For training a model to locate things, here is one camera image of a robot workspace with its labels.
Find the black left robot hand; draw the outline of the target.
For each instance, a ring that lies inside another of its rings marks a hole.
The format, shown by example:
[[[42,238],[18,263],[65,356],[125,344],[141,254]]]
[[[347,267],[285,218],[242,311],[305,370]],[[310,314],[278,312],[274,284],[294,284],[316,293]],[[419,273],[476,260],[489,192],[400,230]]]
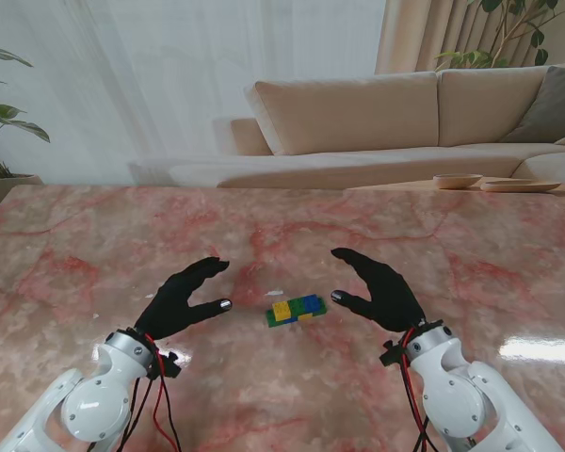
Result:
[[[160,340],[230,311],[233,304],[229,299],[217,299],[196,306],[188,304],[190,296],[206,280],[226,270],[229,264],[218,257],[207,257],[169,276],[136,321],[135,330],[153,340]]]

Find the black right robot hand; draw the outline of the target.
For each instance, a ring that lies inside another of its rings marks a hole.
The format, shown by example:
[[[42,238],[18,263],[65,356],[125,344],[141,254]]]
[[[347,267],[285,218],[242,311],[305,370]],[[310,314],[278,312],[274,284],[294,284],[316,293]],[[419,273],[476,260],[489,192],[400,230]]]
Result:
[[[403,276],[390,266],[348,248],[331,254],[351,266],[365,282],[370,300],[334,290],[331,299],[353,314],[374,321],[384,330],[404,332],[426,321],[426,315]]]

